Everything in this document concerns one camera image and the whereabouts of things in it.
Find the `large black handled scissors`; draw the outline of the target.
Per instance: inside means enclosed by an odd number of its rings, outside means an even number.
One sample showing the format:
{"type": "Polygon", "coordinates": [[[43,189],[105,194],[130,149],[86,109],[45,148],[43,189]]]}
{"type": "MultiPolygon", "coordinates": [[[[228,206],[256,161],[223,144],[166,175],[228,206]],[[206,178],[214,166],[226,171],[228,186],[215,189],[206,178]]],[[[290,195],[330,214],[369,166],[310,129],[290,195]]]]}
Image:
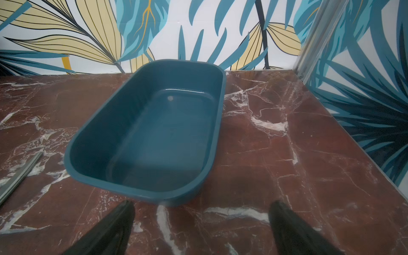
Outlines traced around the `large black handled scissors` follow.
{"type": "Polygon", "coordinates": [[[32,171],[34,166],[42,157],[43,152],[38,152],[34,157],[28,160],[25,165],[12,176],[4,186],[1,187],[1,206],[20,185],[23,179],[32,171]]]}

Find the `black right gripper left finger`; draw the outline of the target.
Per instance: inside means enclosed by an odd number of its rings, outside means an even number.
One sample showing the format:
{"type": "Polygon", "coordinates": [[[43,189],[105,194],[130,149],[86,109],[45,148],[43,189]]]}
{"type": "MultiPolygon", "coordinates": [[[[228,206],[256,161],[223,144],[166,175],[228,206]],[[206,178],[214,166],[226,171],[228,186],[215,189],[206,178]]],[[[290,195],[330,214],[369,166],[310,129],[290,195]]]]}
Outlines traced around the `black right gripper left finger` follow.
{"type": "Polygon", "coordinates": [[[63,254],[124,255],[134,218],[133,203],[123,201],[63,254]]]}

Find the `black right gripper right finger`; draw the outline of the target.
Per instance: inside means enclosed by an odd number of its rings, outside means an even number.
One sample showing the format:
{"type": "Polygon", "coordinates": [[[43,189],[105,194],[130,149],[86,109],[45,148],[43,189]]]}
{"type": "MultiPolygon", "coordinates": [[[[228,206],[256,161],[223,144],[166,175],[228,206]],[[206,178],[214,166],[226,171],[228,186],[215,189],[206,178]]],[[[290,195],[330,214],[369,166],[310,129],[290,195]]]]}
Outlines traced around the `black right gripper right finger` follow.
{"type": "Polygon", "coordinates": [[[279,255],[343,254],[280,200],[271,204],[268,218],[279,255]]]}

